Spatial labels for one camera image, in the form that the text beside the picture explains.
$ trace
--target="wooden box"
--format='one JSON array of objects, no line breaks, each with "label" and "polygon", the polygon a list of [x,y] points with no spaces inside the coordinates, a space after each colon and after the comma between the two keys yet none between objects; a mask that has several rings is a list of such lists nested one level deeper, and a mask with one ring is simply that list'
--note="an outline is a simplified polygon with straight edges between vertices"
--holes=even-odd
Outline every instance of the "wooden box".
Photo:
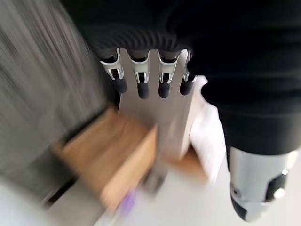
[{"label": "wooden box", "polygon": [[108,109],[53,150],[114,211],[152,167],[156,148],[157,126],[150,129]]}]

